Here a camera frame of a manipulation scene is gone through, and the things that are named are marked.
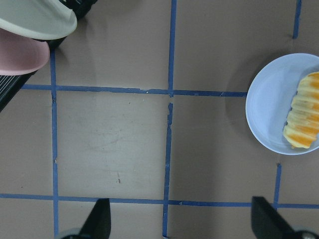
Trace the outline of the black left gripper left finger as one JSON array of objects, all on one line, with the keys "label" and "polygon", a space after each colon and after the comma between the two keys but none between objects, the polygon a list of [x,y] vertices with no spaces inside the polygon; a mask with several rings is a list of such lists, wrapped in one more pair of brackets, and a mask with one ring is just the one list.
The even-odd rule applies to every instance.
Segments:
[{"label": "black left gripper left finger", "polygon": [[109,199],[98,199],[79,232],[80,239],[108,239],[111,233]]}]

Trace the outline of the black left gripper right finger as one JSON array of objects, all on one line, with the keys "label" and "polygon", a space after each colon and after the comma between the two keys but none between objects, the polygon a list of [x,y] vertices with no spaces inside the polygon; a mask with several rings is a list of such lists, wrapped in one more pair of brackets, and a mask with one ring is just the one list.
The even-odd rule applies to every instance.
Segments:
[{"label": "black left gripper right finger", "polygon": [[257,239],[301,238],[264,197],[252,197],[251,228]]}]

